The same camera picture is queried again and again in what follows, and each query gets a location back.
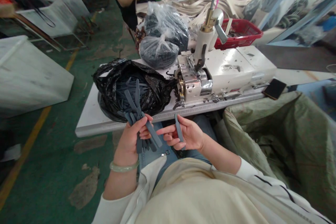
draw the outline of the blue jeans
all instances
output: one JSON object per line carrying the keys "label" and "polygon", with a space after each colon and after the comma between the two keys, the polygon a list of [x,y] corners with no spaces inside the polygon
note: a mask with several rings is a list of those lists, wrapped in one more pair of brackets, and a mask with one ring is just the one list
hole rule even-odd
{"label": "blue jeans", "polygon": [[[207,134],[209,137],[211,137],[213,140],[217,142],[216,135],[214,133],[214,130],[212,129],[209,120],[204,115],[199,115],[194,118],[194,122],[201,128],[201,130]],[[157,131],[162,128],[162,123],[157,122],[154,124],[154,129]],[[146,165],[150,164],[157,158],[161,157],[162,154],[166,154],[167,156],[167,162],[162,167],[158,174],[158,178],[156,180],[156,183],[160,180],[165,170],[175,161],[178,160],[177,156],[175,155],[175,152],[172,151],[171,147],[167,145],[166,141],[163,140],[163,135],[159,136],[162,141],[162,146],[155,152],[153,152],[151,149],[147,150],[145,153],[142,153],[139,155],[139,161],[140,161],[140,169],[144,168]],[[186,157],[187,158],[195,158],[202,160],[208,164],[211,164],[208,159],[206,159],[201,153],[199,153],[197,150],[186,150]]]}

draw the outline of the red plastic basket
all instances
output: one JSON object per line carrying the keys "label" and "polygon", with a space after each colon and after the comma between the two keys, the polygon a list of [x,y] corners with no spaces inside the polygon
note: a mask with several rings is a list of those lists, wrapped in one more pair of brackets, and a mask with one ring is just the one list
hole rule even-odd
{"label": "red plastic basket", "polygon": [[[225,32],[229,20],[224,19],[222,28]],[[245,19],[233,19],[230,32],[239,33],[241,37],[230,37],[227,39],[225,44],[222,44],[219,38],[215,43],[216,49],[229,49],[236,47],[249,46],[256,39],[259,39],[263,36],[263,32],[259,30],[254,24],[250,23]]]}

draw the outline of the industrial sewing machine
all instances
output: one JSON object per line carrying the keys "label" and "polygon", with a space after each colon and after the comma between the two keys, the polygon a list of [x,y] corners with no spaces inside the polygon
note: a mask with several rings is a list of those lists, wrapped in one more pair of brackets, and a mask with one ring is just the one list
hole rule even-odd
{"label": "industrial sewing machine", "polygon": [[276,66],[254,46],[214,49],[218,37],[222,44],[228,38],[222,29],[223,12],[213,7],[214,0],[198,32],[195,53],[185,51],[177,58],[175,79],[182,106],[200,100],[234,99],[244,90],[269,85],[275,76]]}

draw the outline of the bracelet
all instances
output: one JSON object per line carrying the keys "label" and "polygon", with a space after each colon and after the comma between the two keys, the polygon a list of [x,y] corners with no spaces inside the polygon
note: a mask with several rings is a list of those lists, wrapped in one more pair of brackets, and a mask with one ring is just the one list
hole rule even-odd
{"label": "bracelet", "polygon": [[139,165],[139,160],[131,166],[118,166],[115,163],[113,163],[113,161],[112,161],[110,163],[110,169],[112,171],[115,171],[115,172],[125,173],[125,172],[128,172],[128,171],[134,170],[135,168],[138,167],[138,165]]}

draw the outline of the concrete floor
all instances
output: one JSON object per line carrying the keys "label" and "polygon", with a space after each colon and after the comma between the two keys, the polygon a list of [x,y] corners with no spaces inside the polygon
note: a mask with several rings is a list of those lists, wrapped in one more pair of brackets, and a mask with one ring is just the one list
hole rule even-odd
{"label": "concrete floor", "polygon": [[[99,65],[116,57],[139,57],[114,0],[104,12],[97,14],[96,23],[100,31],[89,42],[90,49],[80,50],[70,69],[75,80],[69,100],[52,106],[0,212],[0,223],[91,223],[93,220],[113,158],[112,133],[91,142],[104,144],[102,147],[81,153],[81,149],[75,151],[75,145],[92,137],[77,138],[75,128],[93,83],[91,75]],[[69,52],[55,50],[46,54],[63,67],[71,57]],[[41,112],[42,109],[26,113],[2,124],[14,131],[16,142],[23,146]]]}

